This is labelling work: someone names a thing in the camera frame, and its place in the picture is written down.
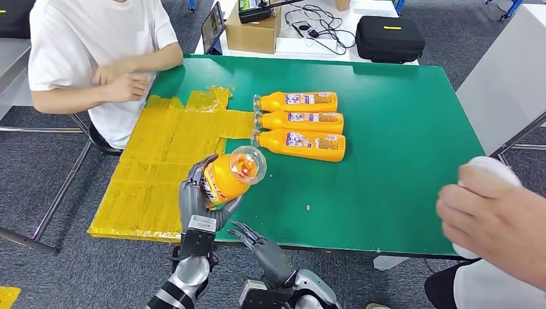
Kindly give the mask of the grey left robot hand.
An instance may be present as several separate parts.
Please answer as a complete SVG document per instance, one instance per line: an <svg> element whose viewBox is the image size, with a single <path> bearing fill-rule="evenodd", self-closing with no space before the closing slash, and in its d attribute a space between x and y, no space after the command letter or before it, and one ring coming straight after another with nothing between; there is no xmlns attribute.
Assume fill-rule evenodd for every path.
<svg viewBox="0 0 546 309"><path fill-rule="evenodd" d="M202 216L216 220L215 232L220 231L230 217L240 206L243 195L228 201L220 210L209 210L205 202L209 201L206 194L203 193L201 180L205 168L219 157L218 154L212 154L202 161L194 164L188 172L187 178L180 184L178 190L178 205L180 209L180 221L182 224L181 235L186 235L189 228L189 222L192 216Z"/></svg>

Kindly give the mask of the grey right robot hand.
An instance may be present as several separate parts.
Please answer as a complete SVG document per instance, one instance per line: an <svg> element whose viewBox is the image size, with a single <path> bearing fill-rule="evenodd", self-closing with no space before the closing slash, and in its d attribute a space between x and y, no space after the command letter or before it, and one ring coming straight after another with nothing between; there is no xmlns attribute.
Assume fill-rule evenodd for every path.
<svg viewBox="0 0 546 309"><path fill-rule="evenodd" d="M263 269L261 279L272 289L284 288L296 271L281 247L274 241L262 236L246 223L233 220L233 229L227 232L237 236L250 249Z"/></svg>

